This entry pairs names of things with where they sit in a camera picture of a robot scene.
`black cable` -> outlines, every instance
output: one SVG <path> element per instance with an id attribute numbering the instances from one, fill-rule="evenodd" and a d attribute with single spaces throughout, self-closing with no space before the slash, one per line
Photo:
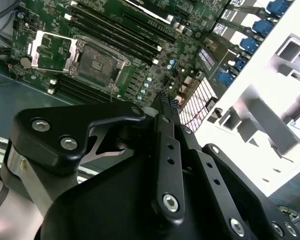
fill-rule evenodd
<path id="1" fill-rule="evenodd" d="M 5 15 L 13 11 L 19 4 L 21 0 L 16 0 L 14 3 L 12 3 L 10 6 L 8 6 L 6 9 L 0 12 L 0 19 L 2 19 Z"/>
<path id="2" fill-rule="evenodd" d="M 9 46 L 12 46 L 12 41 L 2 35 L 0 35 L 0 40 Z"/>
<path id="3" fill-rule="evenodd" d="M 9 47 L 0 47 L 0 55 L 10 55 L 11 48 Z"/>
<path id="4" fill-rule="evenodd" d="M 9 23 L 11 22 L 12 18 L 14 17 L 16 11 L 13 11 L 9 17 L 9 19 L 6 21 L 6 23 L 3 25 L 3 27 L 0 28 L 0 33 L 5 30 L 5 28 L 9 25 Z"/>

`capacitor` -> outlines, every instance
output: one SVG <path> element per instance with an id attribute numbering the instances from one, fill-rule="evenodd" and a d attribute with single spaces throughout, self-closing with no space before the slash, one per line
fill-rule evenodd
<path id="1" fill-rule="evenodd" d="M 175 22 L 174 24 L 173 24 L 173 27 L 175 28 L 175 29 L 177 29 L 178 27 L 179 27 L 179 25 L 180 25 L 180 22 Z"/>
<path id="2" fill-rule="evenodd" d="M 185 28 L 186 28 L 186 26 L 185 25 L 180 25 L 179 27 L 178 27 L 178 29 L 182 32 L 183 30 L 185 30 Z"/>
<path id="3" fill-rule="evenodd" d="M 22 57 L 20 59 L 20 64 L 24 69 L 31 68 L 31 59 L 28 56 Z"/>

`metal rivet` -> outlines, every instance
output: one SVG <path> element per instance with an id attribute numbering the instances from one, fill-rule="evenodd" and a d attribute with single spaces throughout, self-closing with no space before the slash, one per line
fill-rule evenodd
<path id="1" fill-rule="evenodd" d="M 292 236 L 296 237 L 297 236 L 297 232 L 296 230 L 287 222 L 284 223 L 286 229 L 288 229 L 289 233 L 292 234 Z"/>
<path id="2" fill-rule="evenodd" d="M 188 128 L 187 126 L 183 126 L 183 128 L 187 134 L 192 134 L 192 131 L 190 128 Z"/>
<path id="3" fill-rule="evenodd" d="M 232 230 L 239 236 L 239 237 L 243 237 L 245 235 L 245 229 L 244 227 L 241 225 L 241 223 L 234 219 L 231 218 L 230 219 L 230 225 Z"/>
<path id="4" fill-rule="evenodd" d="M 179 208 L 177 199 L 170 194 L 165 194 L 163 196 L 163 204 L 166 206 L 166 208 L 170 212 L 173 212 L 173 213 L 176 212 Z"/>
<path id="5" fill-rule="evenodd" d="M 281 237 L 284 235 L 284 232 L 282 231 L 281 227 L 279 227 L 279 225 L 275 222 L 272 223 L 272 227 Z"/>
<path id="6" fill-rule="evenodd" d="M 132 112 L 134 112 L 135 114 L 138 114 L 138 115 L 141 114 L 139 109 L 137 109 L 136 107 L 133 106 L 131 109 L 132 109 Z"/>
<path id="7" fill-rule="evenodd" d="M 64 137 L 60 141 L 61 146 L 67 150 L 74 150 L 78 147 L 77 141 L 72 137 Z"/>
<path id="8" fill-rule="evenodd" d="M 38 132 L 46 132 L 50 129 L 50 124 L 45 120 L 34 120 L 31 124 L 32 128 Z"/>
<path id="9" fill-rule="evenodd" d="M 162 116 L 163 121 L 165 121 L 167 124 L 170 123 L 170 120 L 166 118 L 165 116 Z"/>
<path id="10" fill-rule="evenodd" d="M 215 146 L 212 146 L 211 148 L 216 154 L 220 153 L 219 149 L 216 148 Z"/>
<path id="11" fill-rule="evenodd" d="M 19 19 L 24 19 L 25 16 L 24 16 L 21 12 L 19 12 L 18 15 L 17 15 L 17 17 L 18 17 Z"/>

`black metal bracket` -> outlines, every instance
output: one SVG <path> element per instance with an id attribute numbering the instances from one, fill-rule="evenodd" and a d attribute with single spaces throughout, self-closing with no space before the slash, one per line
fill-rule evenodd
<path id="1" fill-rule="evenodd" d="M 295 240 L 300 233 L 295 225 L 252 183 L 216 145 L 202 151 L 211 156 L 237 206 L 259 239 Z"/>
<path id="2" fill-rule="evenodd" d="M 20 155 L 55 174 L 67 175 L 78 169 L 86 154 L 91 128 L 133 125 L 145 118 L 145 113 L 131 102 L 27 109 L 15 116 L 10 140 Z M 76 145 L 74 149 L 61 145 L 65 138 Z"/>
<path id="3" fill-rule="evenodd" d="M 175 106 L 161 93 L 151 116 L 130 102 L 116 102 L 29 109 L 15 117 L 5 162 L 35 203 L 43 199 L 39 194 L 47 199 L 40 210 L 46 214 L 43 240 L 96 234 L 131 240 L 300 239 L 289 219 L 216 145 L 198 144 Z M 102 132 L 94 151 L 107 145 L 133 149 L 135 155 L 76 185 L 94 128 Z M 65 146 L 63 138 L 74 142 Z M 207 212 L 213 222 L 203 217 Z"/>

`green circuit board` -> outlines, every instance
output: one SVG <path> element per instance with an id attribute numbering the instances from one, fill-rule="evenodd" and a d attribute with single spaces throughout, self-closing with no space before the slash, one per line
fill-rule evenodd
<path id="1" fill-rule="evenodd" d="M 21 80 L 43 91 L 52 89 L 51 94 L 70 103 L 122 100 L 149 106 L 159 91 L 176 97 L 181 84 L 196 74 L 196 54 L 227 2 L 144 4 L 154 13 L 173 16 L 167 24 L 125 0 L 23 0 L 18 8 L 22 15 L 13 25 L 13 66 Z M 185 28 L 176 30 L 178 24 Z M 29 45 L 38 31 L 45 34 L 33 66 Z M 78 63 L 65 70 L 72 40 L 80 39 L 88 41 Z M 122 56 L 126 62 L 118 70 Z"/>

